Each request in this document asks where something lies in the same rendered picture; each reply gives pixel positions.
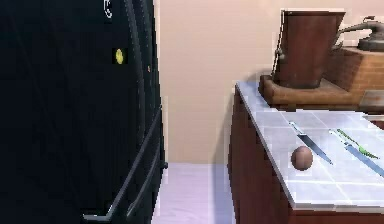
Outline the brown kitchen counter cabinet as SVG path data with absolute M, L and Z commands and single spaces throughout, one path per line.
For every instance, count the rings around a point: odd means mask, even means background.
M 295 169 L 291 154 L 306 146 L 294 121 L 332 160 L 313 155 Z M 379 157 L 384 169 L 384 130 L 354 111 L 278 111 L 255 82 L 239 81 L 228 156 L 236 224 L 384 224 L 384 178 L 345 150 L 329 130 L 342 129 Z

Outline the black blade kitchen knife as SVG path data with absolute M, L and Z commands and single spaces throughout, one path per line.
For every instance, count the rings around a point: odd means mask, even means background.
M 333 164 L 327 154 L 294 122 L 289 121 L 288 124 L 296 132 L 297 137 L 319 158 L 328 164 Z

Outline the green thin utensil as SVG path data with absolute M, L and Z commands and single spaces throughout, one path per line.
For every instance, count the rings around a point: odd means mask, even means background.
M 341 129 L 336 129 L 336 131 L 341 134 L 343 137 L 345 137 L 346 139 L 350 140 L 351 142 L 353 142 L 357 147 L 358 147 L 358 151 L 367 156 L 367 157 L 370 157 L 370 158 L 374 158 L 374 159 L 379 159 L 379 157 L 377 157 L 376 155 L 370 153 L 369 151 L 367 151 L 366 149 L 364 149 L 357 141 L 355 141 L 354 139 L 352 139 L 349 135 L 347 135 L 344 131 L 342 131 Z

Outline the dark grey kettle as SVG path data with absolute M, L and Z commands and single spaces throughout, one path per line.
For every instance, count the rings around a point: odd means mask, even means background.
M 357 48 L 362 51 L 384 52 L 384 23 L 377 21 L 374 16 L 366 16 L 360 24 L 339 30 L 336 33 L 332 49 L 340 49 L 343 46 L 342 42 L 337 44 L 341 34 L 367 29 L 371 33 L 358 41 Z

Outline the brown coffee machine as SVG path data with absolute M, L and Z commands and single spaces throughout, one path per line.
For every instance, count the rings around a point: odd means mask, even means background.
M 259 92 L 272 107 L 352 110 L 351 93 L 325 80 L 342 12 L 283 10 L 273 70 L 260 77 Z

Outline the blue blade knife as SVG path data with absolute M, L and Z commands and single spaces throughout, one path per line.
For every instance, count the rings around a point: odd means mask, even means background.
M 372 158 L 367 157 L 363 154 L 361 154 L 358 151 L 358 147 L 351 142 L 350 140 L 343 137 L 341 134 L 339 134 L 336 130 L 329 130 L 329 133 L 336 136 L 340 142 L 344 145 L 344 148 L 351 153 L 353 156 L 355 156 L 360 162 L 365 164 L 367 167 L 369 167 L 372 171 L 377 173 L 379 176 L 384 178 L 384 169 L 381 168 L 379 165 L 377 165 L 375 162 L 372 161 Z

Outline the brown round potato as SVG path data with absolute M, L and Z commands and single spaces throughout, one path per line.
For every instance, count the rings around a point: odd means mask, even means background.
M 291 154 L 291 163 L 293 167 L 299 171 L 309 169 L 313 163 L 311 150 L 306 146 L 296 148 Z

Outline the brown wooden box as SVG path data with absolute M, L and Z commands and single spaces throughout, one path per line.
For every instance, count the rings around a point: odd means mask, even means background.
M 384 53 L 342 47 L 331 52 L 324 77 L 352 94 L 384 90 Z

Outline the black fridge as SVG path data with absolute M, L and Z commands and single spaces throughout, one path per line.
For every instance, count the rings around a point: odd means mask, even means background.
M 155 0 L 0 0 L 0 224 L 151 224 L 162 112 Z M 160 147 L 152 182 L 126 220 Z

